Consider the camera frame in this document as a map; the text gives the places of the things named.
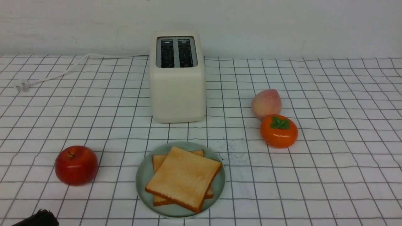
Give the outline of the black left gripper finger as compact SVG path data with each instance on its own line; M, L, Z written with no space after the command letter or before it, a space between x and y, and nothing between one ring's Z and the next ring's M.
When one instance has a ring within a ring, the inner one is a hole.
M13 226L59 226L59 221L51 211L40 209L32 216L13 224Z

